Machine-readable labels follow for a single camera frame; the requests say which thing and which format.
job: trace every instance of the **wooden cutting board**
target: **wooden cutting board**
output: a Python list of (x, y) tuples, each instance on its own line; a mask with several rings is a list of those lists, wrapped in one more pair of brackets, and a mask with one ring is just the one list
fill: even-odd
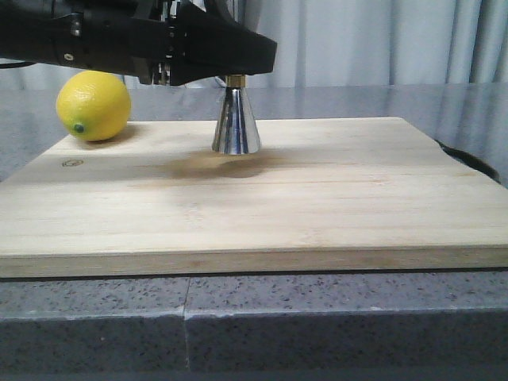
[(406, 121), (258, 127), (248, 156), (212, 121), (66, 137), (0, 184), (0, 276), (508, 265), (508, 190)]

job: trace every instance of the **silver conical object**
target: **silver conical object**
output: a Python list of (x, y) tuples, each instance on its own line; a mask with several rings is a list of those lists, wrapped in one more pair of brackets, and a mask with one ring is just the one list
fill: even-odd
[(229, 75), (226, 86), (212, 149), (227, 155), (258, 152), (261, 140), (244, 87), (244, 75)]

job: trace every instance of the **black robotic arm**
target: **black robotic arm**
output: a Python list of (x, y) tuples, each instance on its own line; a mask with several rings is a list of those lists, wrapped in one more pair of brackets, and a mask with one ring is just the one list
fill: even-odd
[(182, 85), (273, 70), (276, 43), (223, 0), (0, 0), (0, 57)]

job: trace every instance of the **curtain fold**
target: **curtain fold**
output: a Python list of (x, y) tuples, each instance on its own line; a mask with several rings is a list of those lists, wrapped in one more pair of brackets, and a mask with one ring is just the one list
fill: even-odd
[[(250, 87), (508, 81), (508, 0), (235, 1), (248, 28), (279, 43), (274, 72)], [(0, 89), (59, 88), (76, 72), (3, 70)]]

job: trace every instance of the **granite countertop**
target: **granite countertop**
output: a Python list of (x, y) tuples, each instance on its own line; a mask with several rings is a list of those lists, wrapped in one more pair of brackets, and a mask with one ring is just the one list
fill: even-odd
[[(220, 89), (132, 90), (211, 120)], [(508, 185), (508, 84), (249, 89), (258, 119), (404, 117)], [(65, 135), (55, 91), (0, 91), (0, 179)], [(508, 271), (0, 281), (0, 374), (506, 364)]]

